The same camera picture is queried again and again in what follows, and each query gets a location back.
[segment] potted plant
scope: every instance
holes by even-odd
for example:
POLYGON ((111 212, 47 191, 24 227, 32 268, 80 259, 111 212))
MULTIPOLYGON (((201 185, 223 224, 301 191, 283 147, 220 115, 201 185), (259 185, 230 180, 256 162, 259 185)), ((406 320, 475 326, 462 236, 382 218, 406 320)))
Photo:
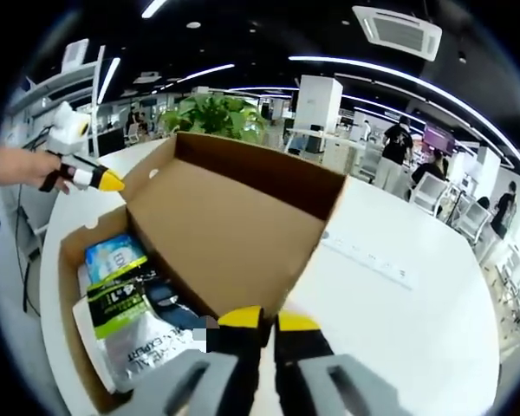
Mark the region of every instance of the potted plant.
POLYGON ((257 107, 223 94, 195 94, 179 103, 179 109, 159 117, 168 133, 208 133, 260 144, 266 120, 257 107))

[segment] shelf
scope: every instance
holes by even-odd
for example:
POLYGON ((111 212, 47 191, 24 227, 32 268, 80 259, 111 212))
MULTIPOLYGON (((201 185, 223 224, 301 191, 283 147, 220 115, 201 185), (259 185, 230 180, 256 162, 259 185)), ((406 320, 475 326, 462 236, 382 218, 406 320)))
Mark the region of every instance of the shelf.
POLYGON ((64 88, 71 87, 80 82, 92 81, 94 78, 94 68, 97 62, 90 62, 81 65, 72 71, 54 75, 47 80, 35 85, 27 93, 23 94, 6 108, 6 113, 17 114, 23 111, 36 101, 61 91, 64 88))
POLYGON ((92 94, 93 94, 92 87, 83 88, 78 91, 74 91, 73 93, 66 94, 61 99, 52 101, 46 107, 39 108, 31 115, 31 117, 36 119, 36 118, 40 117, 41 115, 46 114, 47 112, 53 110, 54 108, 59 107, 60 104, 62 104, 64 101, 71 103, 74 101, 82 100, 83 98, 88 98, 92 94))

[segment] ceiling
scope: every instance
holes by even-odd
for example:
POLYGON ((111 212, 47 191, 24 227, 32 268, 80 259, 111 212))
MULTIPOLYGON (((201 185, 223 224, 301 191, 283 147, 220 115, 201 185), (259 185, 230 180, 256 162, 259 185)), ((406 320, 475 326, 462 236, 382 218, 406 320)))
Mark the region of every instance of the ceiling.
MULTIPOLYGON (((443 88, 484 114, 520 148, 520 42, 506 29, 515 21, 520 23, 520 16, 511 10, 514 8, 499 9, 490 4, 495 2, 483 0, 464 2, 462 7, 451 0, 167 0, 153 18, 142 19, 150 1, 83 2, 86 5, 75 26, 66 32, 61 47, 41 53, 29 77, 41 81, 56 74, 65 45, 82 38, 91 41, 90 61, 100 45, 106 45, 104 73, 114 57, 121 59, 105 101, 120 98, 127 88, 150 94, 158 86, 170 83, 169 79, 228 63, 234 63, 235 68, 175 84, 166 92, 188 92, 198 85, 296 87, 295 80, 300 80, 301 75, 345 74, 422 96, 461 116, 497 145, 503 144, 464 110, 409 81, 344 64, 290 62, 288 57, 355 59, 398 69, 443 88), (351 9, 355 4, 394 10, 437 24, 444 34, 436 60, 427 62, 368 43, 351 9), (512 19, 510 24, 505 24, 506 19, 512 19), (201 26, 188 29, 190 22, 199 22, 201 26), (458 60, 460 50, 467 57, 466 63, 458 60), (133 85, 142 71, 157 71, 162 79, 153 84, 133 85)), ((457 139, 476 140, 457 120, 409 94, 358 79, 337 79, 344 86, 344 94, 417 114, 452 129, 457 139)), ((342 105, 369 107, 348 100, 343 100, 342 105)), ((520 172, 520 165, 512 160, 520 172)))

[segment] blue package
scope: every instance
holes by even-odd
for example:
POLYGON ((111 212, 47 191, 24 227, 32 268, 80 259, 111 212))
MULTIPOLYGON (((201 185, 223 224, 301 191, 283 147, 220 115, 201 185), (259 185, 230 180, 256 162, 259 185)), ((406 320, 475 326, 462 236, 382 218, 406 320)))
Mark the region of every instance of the blue package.
POLYGON ((99 283, 116 272, 123 273, 140 266, 146 260, 139 243, 128 234, 110 238, 85 251, 91 284, 99 283))

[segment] cardboard box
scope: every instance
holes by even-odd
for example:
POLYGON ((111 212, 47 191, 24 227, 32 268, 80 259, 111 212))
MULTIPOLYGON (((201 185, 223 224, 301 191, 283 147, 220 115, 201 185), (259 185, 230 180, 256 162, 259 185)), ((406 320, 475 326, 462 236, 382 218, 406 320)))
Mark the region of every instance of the cardboard box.
POLYGON ((85 249, 134 233, 166 277, 219 316, 262 305, 275 314, 318 244, 345 177, 265 147, 179 133, 124 179, 126 206, 62 241, 62 319, 75 365, 101 413, 127 400, 101 384, 75 326, 85 249))

